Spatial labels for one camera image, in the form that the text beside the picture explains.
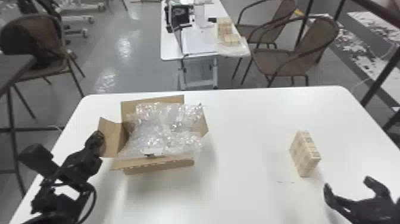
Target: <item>plastic packaging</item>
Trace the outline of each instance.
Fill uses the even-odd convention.
[[[203,116],[201,105],[139,104],[128,114],[129,140],[118,159],[157,157],[194,152],[201,149],[201,137],[192,132],[193,124]]]

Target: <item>floor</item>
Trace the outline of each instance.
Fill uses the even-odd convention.
[[[336,1],[316,1],[313,13],[329,13],[330,4]],[[104,13],[90,12],[95,16],[95,23],[71,23],[74,29],[87,27],[89,38],[69,36],[71,44],[68,46],[78,55],[87,77],[79,77],[79,82],[86,95],[122,92],[152,92],[177,90],[177,63],[161,61],[160,59],[160,4],[130,4],[126,1],[129,12],[126,12],[120,0],[110,2],[110,8]],[[248,1],[222,0],[227,12],[236,20],[241,8]],[[306,0],[299,0],[299,8],[305,9]],[[18,16],[18,10],[6,2],[0,4],[0,24],[4,24]],[[276,1],[256,7],[251,13],[244,14],[243,22],[261,23],[271,19],[277,8]],[[345,11],[362,11],[356,5],[347,4]],[[285,28],[277,41],[280,48],[291,49],[295,43],[299,24]],[[349,68],[334,51],[328,49],[319,65],[308,73],[311,85],[341,85],[352,91],[360,99],[367,91],[367,85],[360,83],[362,77]],[[236,66],[235,58],[219,58],[219,81],[221,89],[230,88],[262,88],[266,82],[264,78],[252,67],[245,84],[240,87],[240,78],[248,60],[244,60],[238,76],[232,82],[231,76]],[[211,74],[202,74],[207,67],[207,62],[201,66],[190,65],[190,79],[203,79]],[[32,120],[21,102],[16,98],[15,116],[17,126],[49,126],[65,125],[80,101],[78,91],[70,76],[50,78],[52,85],[42,80],[18,84],[26,100],[38,119]],[[275,87],[290,85],[290,80],[279,78],[274,83]],[[296,79],[296,86],[304,85],[304,80]],[[382,125],[393,114],[388,105],[378,97],[374,97],[367,107],[368,112]],[[0,124],[8,124],[5,99],[0,99],[0,113],[3,114]],[[33,144],[44,144],[51,149],[59,136],[58,131],[19,133],[17,135],[18,148]],[[8,135],[0,135],[3,145],[3,156],[0,157],[0,169],[12,166],[10,140]],[[22,167],[25,186],[29,187],[35,173]],[[17,181],[12,175],[0,176],[0,223],[8,223],[14,210],[17,208],[21,195],[17,190]]]

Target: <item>chair leg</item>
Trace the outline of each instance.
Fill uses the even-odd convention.
[[[17,86],[13,86],[15,92],[17,93],[18,97],[21,99],[22,103],[24,104],[26,110],[28,111],[28,113],[30,114],[30,116],[36,120],[36,116],[35,114],[32,112],[32,110],[30,109],[28,103],[26,102],[26,100],[24,99],[24,96],[22,96],[20,90],[17,88]]]
[[[85,95],[84,95],[83,92],[82,92],[82,89],[80,88],[79,82],[78,82],[78,80],[76,79],[74,70],[72,70],[71,62],[70,62],[69,60],[67,60],[67,64],[68,64],[68,67],[70,68],[72,79],[74,80],[74,82],[75,82],[75,84],[76,84],[76,87],[78,88],[78,91],[79,91],[80,96],[81,96],[82,98],[85,97]]]
[[[20,172],[20,163],[18,161],[17,135],[15,133],[15,120],[14,120],[14,110],[13,110],[13,98],[11,97],[11,89],[7,90],[7,110],[8,110],[8,122],[11,129],[10,137],[11,137],[12,158],[14,160],[14,173],[17,177],[21,195],[22,197],[24,197],[26,194],[26,189]]]
[[[233,72],[232,80],[235,79],[236,73],[238,72],[238,69],[239,69],[239,66],[240,66],[242,60],[243,60],[243,58],[239,58],[239,61],[237,62],[237,65],[235,68],[235,71]]]
[[[72,63],[74,63],[75,67],[78,69],[79,73],[82,75],[82,77],[86,77],[85,74],[83,73],[82,69],[78,66],[78,63],[76,63],[74,58],[71,58]]]
[[[267,79],[267,82],[268,82],[268,85],[270,84],[270,82],[271,82],[271,79],[270,78],[268,78],[268,76],[266,76],[266,75],[264,75],[264,77],[265,77],[265,79]]]
[[[127,12],[128,12],[128,7],[126,7],[126,3],[125,3],[125,1],[124,1],[124,0],[121,0],[121,2],[122,2],[122,4],[124,5],[125,11],[127,11]]]
[[[273,75],[272,78],[271,78],[271,81],[267,85],[267,88],[272,86],[272,83],[274,82],[275,78],[276,78],[276,75]]]
[[[46,77],[43,77],[43,80],[46,81],[47,84],[51,85],[51,82]]]
[[[308,80],[308,76],[305,75],[304,78],[305,78],[305,85],[309,86],[310,85],[310,81]]]
[[[245,79],[246,79],[246,77],[247,77],[247,74],[249,73],[249,70],[250,70],[250,67],[251,67],[251,64],[252,64],[252,63],[253,63],[253,58],[250,59],[250,62],[249,62],[249,65],[247,66],[245,75],[243,76],[242,82],[240,83],[241,86],[242,86],[243,83],[245,82]]]

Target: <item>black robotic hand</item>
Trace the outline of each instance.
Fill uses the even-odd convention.
[[[386,186],[370,176],[364,184],[375,192],[375,197],[353,201],[332,193],[329,184],[324,186],[326,204],[353,224],[399,224],[400,200],[395,204]]]

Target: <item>metal chair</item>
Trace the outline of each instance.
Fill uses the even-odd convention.
[[[297,8],[297,4],[295,0],[282,0],[278,9],[275,12],[274,17],[272,20],[263,23],[259,26],[256,25],[248,25],[248,24],[240,24],[240,21],[242,19],[243,13],[251,7],[254,7],[256,5],[259,5],[263,2],[266,2],[268,0],[260,0],[257,2],[254,2],[253,4],[250,4],[246,6],[245,8],[242,9],[242,11],[239,14],[239,18],[237,20],[236,28],[240,35],[246,37],[247,43],[258,43],[260,40],[261,35],[264,33],[263,37],[261,38],[260,43],[266,44],[267,48],[270,47],[270,45],[273,45],[275,49],[277,49],[277,44],[275,43],[276,39],[282,32],[283,28],[285,26],[280,26],[275,29],[270,29],[274,24],[277,24],[281,21],[288,21],[292,14],[295,12]],[[243,58],[240,58],[239,61],[237,62],[235,71],[233,72],[232,80],[235,78],[236,73],[238,72],[239,66],[242,62]]]
[[[12,29],[14,26],[24,27],[28,31],[29,35],[39,43],[41,48],[46,49],[51,54],[57,55],[57,59],[52,61],[52,63],[46,67],[30,69],[18,80],[18,82],[25,82],[33,79],[44,79],[49,85],[51,85],[51,82],[47,79],[47,77],[70,73],[74,83],[78,88],[80,96],[83,98],[85,95],[83,94],[83,91],[71,67],[71,61],[83,77],[85,77],[85,74],[71,56],[70,52],[65,48],[64,29],[60,22],[55,17],[46,14],[24,15],[10,21],[2,28],[0,32],[0,48],[4,54],[9,54],[7,52],[7,47],[15,45],[14,40],[10,38],[9,35],[6,35],[7,31]],[[14,89],[21,98],[25,107],[28,109],[31,116],[35,118],[35,115],[32,113],[28,104],[23,99],[22,94],[15,85]]]
[[[304,18],[305,17],[298,17],[280,22],[269,30],[303,20]],[[267,87],[272,85],[277,76],[290,77],[292,85],[294,85],[295,76],[303,76],[305,78],[305,84],[308,86],[308,76],[305,73],[315,64],[315,61],[339,34],[339,26],[331,18],[322,16],[307,17],[307,19],[309,18],[314,18],[315,21],[293,51],[284,49],[260,49],[259,47],[263,35],[269,32],[269,30],[266,30],[260,36],[256,48],[251,50],[252,58],[247,66],[241,85],[243,85],[247,77],[251,64],[255,61],[258,70],[264,74],[268,81]]]

